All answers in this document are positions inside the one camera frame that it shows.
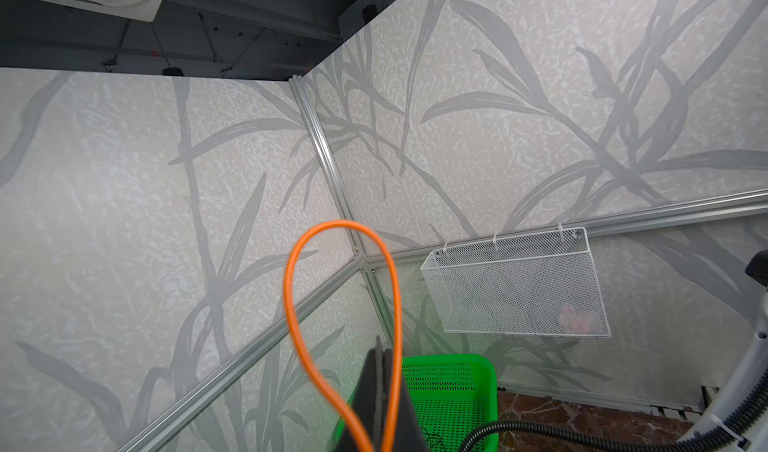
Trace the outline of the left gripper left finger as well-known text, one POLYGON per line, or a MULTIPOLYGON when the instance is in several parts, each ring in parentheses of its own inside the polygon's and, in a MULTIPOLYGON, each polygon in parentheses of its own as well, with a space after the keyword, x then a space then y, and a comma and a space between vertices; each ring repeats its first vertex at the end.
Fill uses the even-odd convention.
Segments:
POLYGON ((384 350, 379 337, 366 355, 349 405, 371 439, 373 450, 379 451, 384 429, 384 350))

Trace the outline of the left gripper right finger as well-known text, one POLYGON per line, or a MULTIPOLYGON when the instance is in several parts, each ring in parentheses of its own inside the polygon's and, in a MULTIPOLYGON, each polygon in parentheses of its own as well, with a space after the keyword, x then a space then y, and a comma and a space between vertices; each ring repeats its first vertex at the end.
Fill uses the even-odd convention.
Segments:
MULTIPOLYGON (((393 350, 380 351, 380 440, 386 430, 387 412, 390 403, 390 384, 393 365, 393 350)), ((399 408, 392 450, 396 452, 428 451, 424 434, 417 419, 405 378, 401 379, 399 408)))

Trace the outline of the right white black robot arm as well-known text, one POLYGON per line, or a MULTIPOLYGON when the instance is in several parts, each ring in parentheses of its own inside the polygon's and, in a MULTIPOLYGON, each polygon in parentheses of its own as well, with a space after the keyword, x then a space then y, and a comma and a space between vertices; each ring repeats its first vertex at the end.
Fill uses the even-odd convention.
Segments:
POLYGON ((524 421, 526 432, 484 438, 480 451, 647 449, 716 431, 767 367, 767 256, 634 241, 601 245, 595 275, 604 309, 551 305, 556 335, 470 335, 456 451, 475 428, 524 421), (574 435, 583 440, 578 445, 574 435))

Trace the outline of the right green plastic basket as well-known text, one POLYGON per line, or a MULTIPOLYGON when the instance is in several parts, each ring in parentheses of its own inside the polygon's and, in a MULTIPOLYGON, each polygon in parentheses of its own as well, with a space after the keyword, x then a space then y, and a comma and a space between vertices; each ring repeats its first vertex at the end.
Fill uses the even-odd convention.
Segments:
POLYGON ((428 451, 456 451, 475 428, 498 419, 496 372, 480 355, 405 357, 402 378, 428 451))

